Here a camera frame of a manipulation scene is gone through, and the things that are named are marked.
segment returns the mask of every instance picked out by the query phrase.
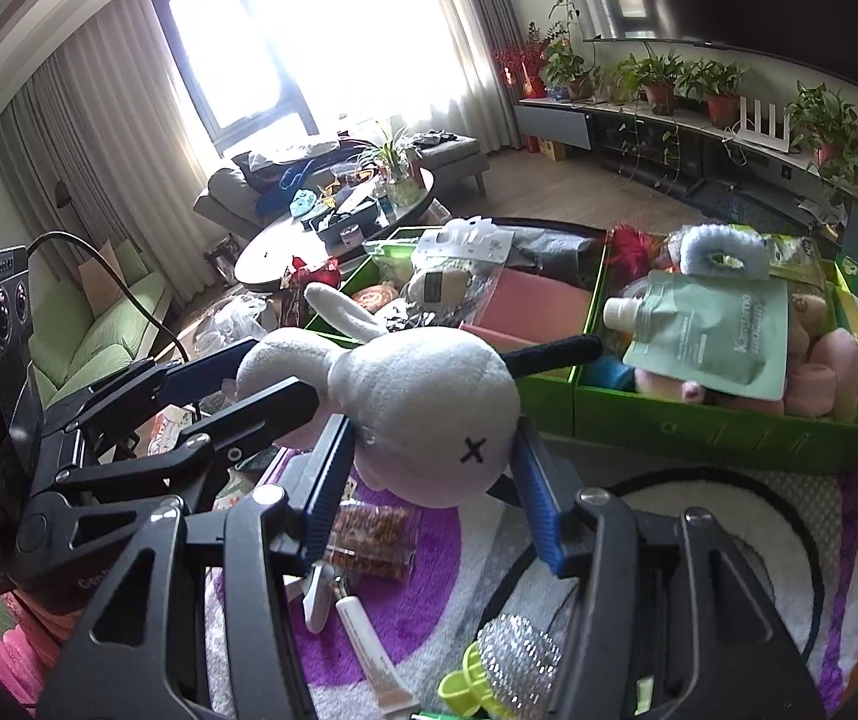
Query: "gray sofa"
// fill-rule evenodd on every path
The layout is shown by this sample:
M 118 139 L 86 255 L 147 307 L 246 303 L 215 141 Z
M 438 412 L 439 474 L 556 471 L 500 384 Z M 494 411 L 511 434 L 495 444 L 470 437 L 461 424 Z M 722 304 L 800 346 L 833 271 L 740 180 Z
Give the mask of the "gray sofa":
M 473 176 L 480 194 L 485 194 L 483 173 L 490 168 L 490 163 L 485 151 L 479 148 L 479 141 L 460 135 L 454 141 L 423 148 L 421 153 L 422 166 L 435 176 L 437 193 L 439 189 Z M 308 188 L 322 189 L 332 180 L 328 170 L 321 170 L 313 176 L 315 186 Z M 240 167 L 226 160 L 210 177 L 208 185 L 196 198 L 193 209 L 244 241 L 251 241 L 266 225 L 287 213 L 280 211 L 272 217 L 258 217 L 255 213 L 255 202 L 258 199 L 258 191 L 245 183 Z

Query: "green storage box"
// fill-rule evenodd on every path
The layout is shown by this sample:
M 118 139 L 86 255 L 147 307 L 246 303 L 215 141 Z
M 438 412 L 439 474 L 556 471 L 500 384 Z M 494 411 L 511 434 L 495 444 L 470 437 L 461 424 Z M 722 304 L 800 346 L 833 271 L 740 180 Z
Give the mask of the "green storage box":
M 417 238 L 426 227 L 402 227 L 392 234 L 392 238 Z M 605 261 L 605 250 L 602 253 L 602 262 Z M 592 294 L 592 302 L 589 306 L 589 314 L 586 316 L 586 330 L 592 322 L 597 311 L 598 295 L 600 293 L 602 268 L 596 280 L 596 286 Z M 341 287 L 341 291 L 347 295 L 353 295 L 365 287 L 371 287 L 379 283 L 379 269 L 375 262 L 367 259 L 349 276 L 349 280 Z M 359 346 L 357 341 L 341 336 L 322 317 L 314 317 L 307 329 L 312 330 L 330 341 L 338 343 L 347 349 Z M 538 373 L 535 376 L 527 376 L 517 381 L 519 397 L 522 400 L 522 410 L 536 427 L 543 433 L 551 433 L 556 436 L 572 437 L 573 434 L 573 391 L 579 370 L 576 367 L 568 367 L 561 371 L 552 373 Z
M 845 290 L 839 271 L 827 263 L 831 284 Z M 591 327 L 602 321 L 605 274 L 597 290 Z M 858 312 L 845 312 L 835 290 L 830 297 L 837 322 L 850 328 Z M 858 336 L 858 327 L 854 330 Z M 829 474 L 858 467 L 858 420 L 737 412 L 717 406 L 692 406 L 656 400 L 635 392 L 596 389 L 579 384 L 574 391 L 574 436 L 586 442 L 625 446 L 653 455 L 750 469 Z

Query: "bunny ear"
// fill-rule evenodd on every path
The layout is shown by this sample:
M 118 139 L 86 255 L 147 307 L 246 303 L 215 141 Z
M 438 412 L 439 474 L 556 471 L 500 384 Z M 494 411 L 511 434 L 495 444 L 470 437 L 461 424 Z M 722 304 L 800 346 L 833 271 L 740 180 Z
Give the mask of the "bunny ear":
M 368 343 L 389 333 L 366 309 L 327 284 L 313 282 L 306 286 L 304 294 L 320 317 L 349 338 Z
M 325 399 L 329 369 L 345 352 L 316 333 L 298 327 L 280 327 L 243 357 L 236 373 L 236 394 L 242 400 L 295 376 L 316 388 L 320 400 Z
M 558 367 L 586 365 L 595 362 L 603 354 L 603 343 L 599 336 L 570 336 L 561 341 L 541 343 L 539 346 L 524 346 L 516 351 L 501 354 L 502 362 L 514 379 L 545 373 Z

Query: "round coffee table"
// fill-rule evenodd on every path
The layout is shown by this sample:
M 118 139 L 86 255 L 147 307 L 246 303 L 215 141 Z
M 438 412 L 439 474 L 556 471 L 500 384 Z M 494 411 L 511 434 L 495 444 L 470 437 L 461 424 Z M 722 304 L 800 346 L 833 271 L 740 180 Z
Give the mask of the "round coffee table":
M 422 181 L 425 189 L 409 205 L 388 214 L 379 212 L 375 220 L 378 229 L 368 236 L 368 241 L 388 238 L 399 227 L 418 221 L 436 197 L 436 180 L 429 170 L 422 169 Z M 266 227 L 245 247 L 236 262 L 235 276 L 240 284 L 255 293 L 273 293 L 278 291 L 282 274 L 293 263 L 293 257 L 301 257 L 309 266 L 320 266 L 330 257 L 345 262 L 363 253 L 362 247 L 350 249 L 342 242 L 327 247 L 315 232 L 304 229 L 301 221 L 287 214 Z

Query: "stuffed bunny toy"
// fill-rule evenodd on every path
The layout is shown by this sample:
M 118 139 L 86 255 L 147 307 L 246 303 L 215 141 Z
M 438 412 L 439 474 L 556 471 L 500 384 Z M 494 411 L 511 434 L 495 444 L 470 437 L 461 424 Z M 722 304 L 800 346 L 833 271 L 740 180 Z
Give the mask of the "stuffed bunny toy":
M 520 415 L 514 375 L 602 353 L 599 338 L 579 336 L 500 357 L 455 328 L 389 333 L 325 284 L 308 285 L 305 298 L 363 346 L 346 350 L 308 330 L 275 330 L 240 363 L 239 398 L 290 376 L 313 386 L 320 399 L 315 416 L 279 443 L 309 449 L 328 418 L 343 413 L 356 429 L 355 466 L 367 487 L 433 509 L 485 493 L 505 470 Z

